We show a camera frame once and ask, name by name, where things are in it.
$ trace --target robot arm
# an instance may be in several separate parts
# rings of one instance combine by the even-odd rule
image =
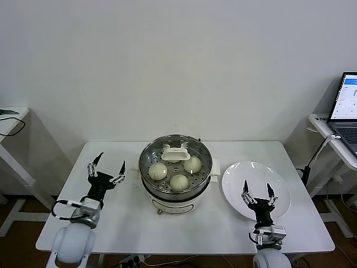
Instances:
[[[114,189],[125,179],[125,161],[116,177],[96,170],[102,154],[87,166],[88,182],[91,184],[88,194],[82,197],[80,202],[58,200],[52,206],[51,213],[54,217],[71,223],[57,232],[47,268],[57,267],[56,261],[79,264],[79,268],[86,266],[95,242],[95,233],[92,229],[97,227],[100,211],[104,207],[105,192]],[[72,216],[65,218],[56,215],[54,208],[57,204],[74,207]]]
[[[256,244],[258,253],[253,258],[256,268],[288,268],[291,267],[289,259],[280,252],[282,240],[286,236],[285,228],[276,226],[271,219],[270,212],[275,209],[274,190],[267,184],[269,199],[251,196],[247,181],[244,181],[242,198],[248,208],[255,212],[257,223],[248,234],[249,239]]]

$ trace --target floor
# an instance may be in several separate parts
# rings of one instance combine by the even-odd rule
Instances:
[[[346,219],[352,231],[357,234],[357,213],[352,212],[343,206],[340,199],[333,199],[336,206]],[[12,206],[15,204],[15,199],[10,199],[7,205],[0,205],[0,223],[2,223]],[[320,213],[328,212],[322,199],[314,200],[315,206]],[[26,201],[22,211],[24,212],[48,212],[40,202],[34,199]],[[41,252],[36,250],[35,243],[44,223],[36,222],[15,222],[8,232],[6,237],[0,238],[0,264],[2,268],[10,267],[25,267],[25,268],[39,268],[45,267],[47,259],[49,258],[48,252]],[[338,227],[334,223],[327,223],[332,239],[342,250],[357,264],[357,245],[353,243],[354,238],[346,239],[342,236]],[[97,268],[96,262],[98,255],[92,255],[91,263],[89,266]],[[104,268],[111,268],[116,265],[120,260],[124,259],[125,255],[106,255],[104,258]],[[152,256],[147,259],[148,264],[160,264],[167,261],[182,260],[185,256]],[[252,256],[226,256],[226,258],[233,264],[234,268],[253,268]],[[347,258],[336,248],[335,251],[330,253],[309,254],[305,259],[310,264],[311,268],[324,267],[324,268],[349,268],[354,267]],[[221,256],[199,256],[188,260],[192,264],[200,267],[212,268],[226,268],[230,267],[224,258]],[[73,265],[61,265],[61,267],[76,267]],[[193,267],[190,265],[180,265],[181,268]],[[299,259],[299,268],[308,268],[303,259]]]

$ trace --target white desk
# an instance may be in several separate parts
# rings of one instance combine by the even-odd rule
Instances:
[[[158,215],[135,171],[148,142],[88,142],[84,146],[59,199],[79,200],[87,194],[87,164],[104,152],[98,170],[117,174],[125,160],[126,180],[107,191],[93,252],[143,254],[254,254],[248,233],[255,222],[244,218],[225,200],[219,183],[211,183],[202,203],[179,216]],[[219,159],[221,172],[238,161],[254,160],[285,178],[291,191],[291,208],[278,221],[287,236],[284,253],[329,252],[335,245],[285,149],[279,142],[204,142]],[[65,217],[70,209],[59,206]],[[50,216],[37,240],[38,250],[51,250],[56,232],[68,225]]]
[[[334,134],[330,127],[327,125],[328,114],[311,114],[308,119],[313,126],[319,131],[319,133],[325,138],[328,135]],[[312,178],[306,185],[311,197],[316,195],[325,184],[335,176],[342,176],[350,169],[357,171],[357,157],[346,147],[341,140],[332,140],[329,142],[330,146],[334,149],[341,160],[332,166],[327,166],[326,170],[321,171],[314,178]],[[348,205],[353,205],[357,201],[357,194],[351,197],[348,201]],[[353,234],[346,228],[346,223],[341,214],[336,213],[337,208],[332,200],[324,200],[330,213],[321,214],[324,222],[336,222],[343,235],[347,238],[353,237]]]
[[[23,119],[28,113],[27,107],[0,107],[0,109],[10,109],[19,114],[4,114],[0,116],[0,119],[7,117],[15,117]],[[0,133],[8,135],[19,123],[18,120],[9,119],[0,121]],[[2,146],[1,142],[6,136],[0,136],[0,157],[18,174],[15,178],[31,193],[33,194],[46,208],[50,209],[54,203],[54,199],[45,192],[40,185],[36,183],[36,180],[16,161],[15,158]],[[1,195],[0,200],[6,203],[6,199]],[[47,220],[48,213],[26,213],[18,212],[23,204],[24,199],[20,199],[14,205],[10,211],[8,217],[0,228],[0,237],[4,237],[10,229],[14,221],[42,221]]]
[[[327,125],[328,116],[328,114],[311,114],[308,117],[309,121],[324,138],[333,134],[333,131]],[[334,151],[338,154],[341,161],[339,161],[335,166],[329,167],[328,172],[321,172],[308,182],[306,188],[311,197],[317,194],[334,175],[343,175],[350,169],[357,171],[357,157],[352,154],[352,152],[341,140],[332,140],[329,142],[329,145],[331,145]]]

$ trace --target power strip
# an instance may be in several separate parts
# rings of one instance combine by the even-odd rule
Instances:
[[[128,257],[126,257],[124,260],[121,260],[120,263],[119,263],[119,267],[120,268],[123,268],[123,264],[127,264],[128,261],[132,260],[134,262],[134,258],[135,257],[139,257],[139,263],[143,262],[145,259],[149,258],[150,255],[130,255]]]

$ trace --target laptop screen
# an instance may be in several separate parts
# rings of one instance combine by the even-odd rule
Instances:
[[[357,119],[357,75],[343,77],[331,119]]]

